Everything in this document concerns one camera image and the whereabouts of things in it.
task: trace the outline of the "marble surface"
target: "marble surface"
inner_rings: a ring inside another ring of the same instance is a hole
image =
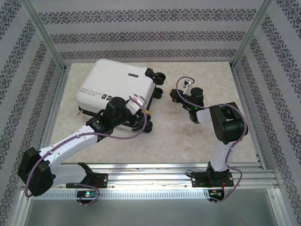
[[[195,87],[204,90],[205,106],[235,101],[241,109],[239,97],[228,62],[196,63],[131,63],[149,67],[154,72],[163,72],[166,81],[161,88],[163,97],[154,99],[151,107],[153,130],[131,140],[106,138],[94,146],[83,149],[66,162],[87,163],[189,163],[208,162],[215,152],[217,138],[211,123],[194,124],[180,104],[173,103],[169,90],[175,87],[178,78],[195,78]],[[51,143],[72,134],[87,118],[77,116],[75,95],[94,64],[72,64]],[[134,132],[116,128],[114,135],[130,136]],[[231,162],[256,162],[254,146],[247,135],[240,142]]]

